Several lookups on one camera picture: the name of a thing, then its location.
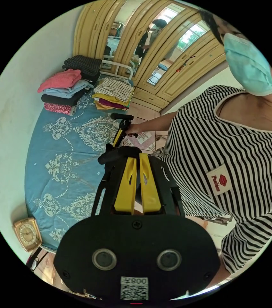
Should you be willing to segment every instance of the cream wardrobe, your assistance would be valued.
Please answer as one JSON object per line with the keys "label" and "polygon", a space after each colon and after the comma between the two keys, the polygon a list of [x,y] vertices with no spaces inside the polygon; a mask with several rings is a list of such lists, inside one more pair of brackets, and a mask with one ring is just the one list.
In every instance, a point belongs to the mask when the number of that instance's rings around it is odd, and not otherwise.
{"label": "cream wardrobe", "polygon": [[[163,19],[167,25],[134,71],[132,102],[160,111],[226,58],[223,46],[194,8],[168,0],[88,3],[77,21],[73,52],[103,59],[110,42],[115,44],[110,54],[112,60],[130,65],[137,57],[133,54],[140,39],[148,27],[152,28],[154,19]],[[120,37],[111,32],[116,22],[126,23]],[[174,46],[172,56],[164,59]],[[120,75],[125,73],[124,69],[119,70]]]}

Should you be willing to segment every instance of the screw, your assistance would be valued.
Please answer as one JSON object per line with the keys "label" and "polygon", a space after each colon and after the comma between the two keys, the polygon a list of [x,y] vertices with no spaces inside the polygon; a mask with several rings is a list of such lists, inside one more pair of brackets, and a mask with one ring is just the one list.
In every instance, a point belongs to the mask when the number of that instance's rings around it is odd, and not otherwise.
{"label": "screw", "polygon": [[207,279],[209,279],[210,278],[210,272],[208,272],[208,273],[206,273],[205,275],[204,275],[204,280],[207,280]]}
{"label": "screw", "polygon": [[70,279],[70,274],[69,274],[66,270],[63,271],[62,275],[63,275],[66,279]]}
{"label": "screw", "polygon": [[135,220],[133,221],[132,226],[134,229],[139,230],[142,227],[142,222],[139,220]]}

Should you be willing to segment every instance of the pink sweater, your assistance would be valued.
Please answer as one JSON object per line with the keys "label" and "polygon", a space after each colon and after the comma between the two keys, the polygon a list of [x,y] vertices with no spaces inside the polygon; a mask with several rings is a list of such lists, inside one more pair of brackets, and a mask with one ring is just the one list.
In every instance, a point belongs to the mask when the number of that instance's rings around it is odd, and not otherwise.
{"label": "pink sweater", "polygon": [[49,88],[71,88],[77,81],[81,79],[80,70],[68,69],[64,72],[59,72],[54,76],[45,80],[39,87],[38,93]]}

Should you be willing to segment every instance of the gold clock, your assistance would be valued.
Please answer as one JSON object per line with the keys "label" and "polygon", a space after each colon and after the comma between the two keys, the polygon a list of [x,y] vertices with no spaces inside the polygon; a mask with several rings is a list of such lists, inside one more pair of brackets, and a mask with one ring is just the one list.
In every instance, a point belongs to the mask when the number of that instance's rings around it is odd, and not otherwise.
{"label": "gold clock", "polygon": [[42,244],[41,233],[34,218],[25,218],[14,223],[14,231],[27,252],[32,252]]}

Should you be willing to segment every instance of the face mask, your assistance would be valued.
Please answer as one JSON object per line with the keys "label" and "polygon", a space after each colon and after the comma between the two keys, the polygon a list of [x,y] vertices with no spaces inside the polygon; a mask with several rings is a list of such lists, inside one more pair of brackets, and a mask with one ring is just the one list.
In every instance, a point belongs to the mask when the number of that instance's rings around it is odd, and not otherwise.
{"label": "face mask", "polygon": [[225,53],[234,78],[255,96],[272,94],[270,66],[263,54],[250,42],[233,34],[224,37]]}

